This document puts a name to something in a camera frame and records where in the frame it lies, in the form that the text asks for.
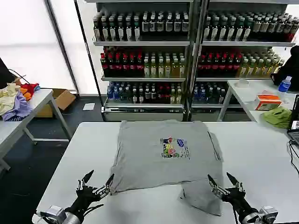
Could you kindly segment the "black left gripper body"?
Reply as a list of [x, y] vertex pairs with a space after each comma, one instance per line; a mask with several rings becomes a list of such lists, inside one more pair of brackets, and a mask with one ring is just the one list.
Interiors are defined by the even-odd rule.
[[83, 217], [93, 202], [99, 202], [100, 197], [93, 193], [95, 187], [85, 185], [82, 189], [76, 191], [77, 198], [69, 207], [69, 212], [77, 217]]

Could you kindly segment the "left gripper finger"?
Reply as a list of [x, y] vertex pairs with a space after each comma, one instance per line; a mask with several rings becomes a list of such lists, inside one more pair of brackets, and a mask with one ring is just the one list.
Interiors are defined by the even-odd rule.
[[107, 196], [110, 191], [111, 191], [111, 185], [113, 183], [113, 179], [114, 179], [114, 174], [112, 174], [109, 179], [107, 180], [106, 184], [100, 188], [97, 188], [95, 190], [93, 190], [93, 193], [95, 195], [99, 195], [99, 196]]
[[85, 174], [85, 176], [82, 179], [78, 180], [77, 190], [83, 190], [83, 187], [88, 183], [93, 173], [94, 170], [91, 170], [89, 173]]

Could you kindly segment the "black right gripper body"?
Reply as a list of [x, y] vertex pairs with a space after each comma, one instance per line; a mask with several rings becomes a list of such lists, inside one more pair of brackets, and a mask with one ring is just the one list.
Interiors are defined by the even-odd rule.
[[221, 199], [224, 202], [230, 203], [233, 209], [239, 216], [239, 220], [243, 220], [251, 213], [257, 213], [257, 209], [252, 208], [245, 200], [245, 192], [238, 189], [226, 189], [229, 193], [223, 194]]

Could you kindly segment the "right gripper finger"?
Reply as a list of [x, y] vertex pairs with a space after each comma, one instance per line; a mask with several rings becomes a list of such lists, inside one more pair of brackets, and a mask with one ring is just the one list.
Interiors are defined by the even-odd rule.
[[221, 186], [219, 186], [215, 180], [208, 174], [207, 175], [208, 180], [209, 180], [209, 184], [212, 188], [212, 192], [217, 196], [217, 197], [224, 197], [224, 196], [228, 196], [230, 194], [230, 192], [224, 188], [222, 188]]
[[239, 182], [233, 175], [230, 173], [226, 173], [227, 177], [229, 178], [230, 182], [233, 184], [235, 188], [237, 188], [240, 192], [244, 192], [243, 183]]

